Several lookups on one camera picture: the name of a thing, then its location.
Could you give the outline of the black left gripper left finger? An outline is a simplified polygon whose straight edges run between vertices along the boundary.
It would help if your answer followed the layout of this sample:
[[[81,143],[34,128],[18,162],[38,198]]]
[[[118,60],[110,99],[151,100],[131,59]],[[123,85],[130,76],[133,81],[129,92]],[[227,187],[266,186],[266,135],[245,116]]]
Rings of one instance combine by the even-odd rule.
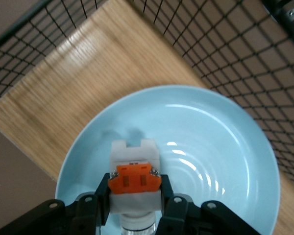
[[[80,194],[70,205],[58,199],[39,204],[0,228],[0,235],[100,235],[110,213],[109,178],[104,174],[95,192]]]

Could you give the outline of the white orange button with red tip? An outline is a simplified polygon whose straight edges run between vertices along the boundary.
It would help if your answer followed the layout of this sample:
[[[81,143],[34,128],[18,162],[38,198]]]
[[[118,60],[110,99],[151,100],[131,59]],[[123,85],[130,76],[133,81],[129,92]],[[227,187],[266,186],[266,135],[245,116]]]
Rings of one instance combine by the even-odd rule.
[[[113,141],[108,187],[110,212],[120,217],[122,235],[155,235],[156,212],[162,207],[160,157],[155,140],[140,146]]]

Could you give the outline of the light blue round plate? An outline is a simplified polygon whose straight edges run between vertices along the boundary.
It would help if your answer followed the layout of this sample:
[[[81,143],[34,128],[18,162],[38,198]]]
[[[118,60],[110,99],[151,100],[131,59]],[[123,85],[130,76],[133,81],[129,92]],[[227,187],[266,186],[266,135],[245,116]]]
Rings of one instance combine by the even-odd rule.
[[[224,203],[261,235],[272,235],[280,177],[271,144],[251,116],[207,89],[160,86],[128,95],[99,113],[74,141],[55,197],[71,204],[109,172],[111,144],[153,139],[161,173],[197,206]]]

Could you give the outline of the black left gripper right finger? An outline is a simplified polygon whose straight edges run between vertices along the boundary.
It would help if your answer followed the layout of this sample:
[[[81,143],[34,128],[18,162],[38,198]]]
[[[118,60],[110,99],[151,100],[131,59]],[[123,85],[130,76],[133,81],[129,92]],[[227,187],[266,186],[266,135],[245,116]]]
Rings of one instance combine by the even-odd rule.
[[[196,206],[185,194],[174,194],[168,175],[160,186],[162,217],[156,235],[260,235],[220,201]]]

